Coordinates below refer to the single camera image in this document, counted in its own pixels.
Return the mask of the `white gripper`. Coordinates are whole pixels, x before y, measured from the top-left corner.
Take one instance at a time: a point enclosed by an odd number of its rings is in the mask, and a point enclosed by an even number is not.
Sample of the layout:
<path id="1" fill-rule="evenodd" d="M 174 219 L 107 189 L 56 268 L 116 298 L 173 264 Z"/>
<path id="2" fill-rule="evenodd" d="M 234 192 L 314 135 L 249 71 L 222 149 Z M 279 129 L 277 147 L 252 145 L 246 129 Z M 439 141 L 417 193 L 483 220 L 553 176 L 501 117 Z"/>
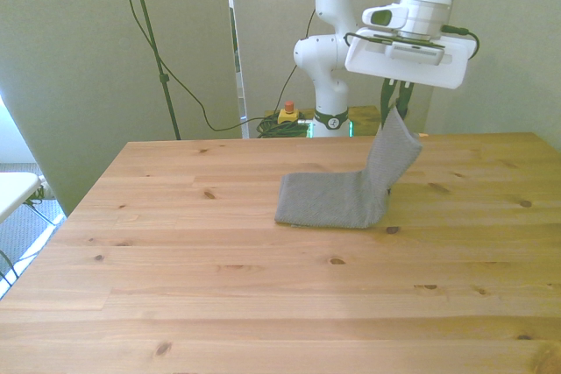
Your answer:
<path id="1" fill-rule="evenodd" d="M 434 42 L 391 37 L 384 32 L 361 28 L 349 34 L 345 60 L 348 71 L 386 78 L 380 91 L 380 121 L 384 124 L 394 94 L 394 80 L 401 81 L 395 107 L 401 118 L 408 114 L 414 84 L 457 88 L 464 78 L 474 41 L 441 37 Z"/>

